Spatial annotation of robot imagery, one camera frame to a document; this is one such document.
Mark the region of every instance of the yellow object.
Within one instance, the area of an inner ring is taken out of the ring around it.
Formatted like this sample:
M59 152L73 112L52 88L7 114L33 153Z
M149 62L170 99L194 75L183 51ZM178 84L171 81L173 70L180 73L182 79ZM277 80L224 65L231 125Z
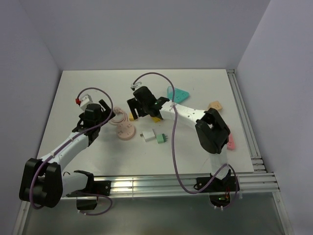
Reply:
M157 123L157 122L159 122L159 121L161 121L162 119L159 119L158 117L151 117L152 118L152 120L155 122L155 123Z
M128 118L128 119L129 119L129 121L136 121L136 120L134 119L132 113L129 114L129 118Z
M207 109L210 108L216 109L219 112L223 109L222 105L218 101L211 102Z

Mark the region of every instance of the white wall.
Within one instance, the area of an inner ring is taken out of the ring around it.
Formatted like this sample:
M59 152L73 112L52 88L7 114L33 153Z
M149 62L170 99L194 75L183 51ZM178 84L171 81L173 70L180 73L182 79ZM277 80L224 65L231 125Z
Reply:
M312 234L313 1L272 0L237 75L295 234Z
M236 68L269 0L20 0L63 70Z
M11 234L25 162L36 157L60 72L17 0L0 7L0 231Z

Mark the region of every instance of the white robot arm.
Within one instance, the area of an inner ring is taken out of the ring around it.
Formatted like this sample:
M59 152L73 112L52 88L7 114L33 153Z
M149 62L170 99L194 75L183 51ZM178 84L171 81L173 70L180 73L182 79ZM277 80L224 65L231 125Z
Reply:
M101 123L108 117L111 119L115 116L103 100L99 103L101 105L90 102L83 108L84 112L79 116L77 126L55 150L39 159L31 158L26 162L19 194L21 200L30 201L31 183L37 170L45 161L47 163L35 179L32 191L34 203L52 208L57 205L61 197L69 193L77 190L88 193L93 188L92 173L77 170L70 175L61 174L73 158L98 137Z
M135 119L150 115L160 119L175 119L173 102L160 97L156 99L147 87L140 87L134 92L134 98L127 101ZM217 110L196 110L175 104L178 122L196 130L201 146L210 154L212 174L227 163L224 145L228 143L230 130ZM229 175L229 167L224 167L216 178L223 180Z

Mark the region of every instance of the metal frame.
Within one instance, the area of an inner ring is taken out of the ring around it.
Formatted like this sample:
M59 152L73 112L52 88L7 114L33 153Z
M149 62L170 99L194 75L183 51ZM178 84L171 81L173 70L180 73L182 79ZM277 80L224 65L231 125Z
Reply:
M260 151L247 115L247 111L241 96L235 76L235 70L227 70L229 82L234 94L240 120L244 129L249 152L253 163L254 173L238 174L240 182L240 193L272 192L276 207L282 221L284 232L292 235L291 223L284 207L274 173L267 173ZM181 175L182 182L188 189L192 189L197 177L208 174ZM156 176L130 176L130 177L95 177L96 181L110 180L111 198L135 198L135 197L160 197L160 196L186 196L188 195L178 184L175 175ZM79 197L79 199L90 199L91 197ZM76 200L76 197L62 198L62 200ZM29 202L22 202L21 209L13 230L14 235L21 235L29 211Z

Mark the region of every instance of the green connector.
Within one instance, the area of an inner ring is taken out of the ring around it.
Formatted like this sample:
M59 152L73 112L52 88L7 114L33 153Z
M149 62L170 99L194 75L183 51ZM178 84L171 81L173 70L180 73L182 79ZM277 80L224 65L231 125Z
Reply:
M167 136L165 134L159 134L156 136L157 143L164 143L167 141Z

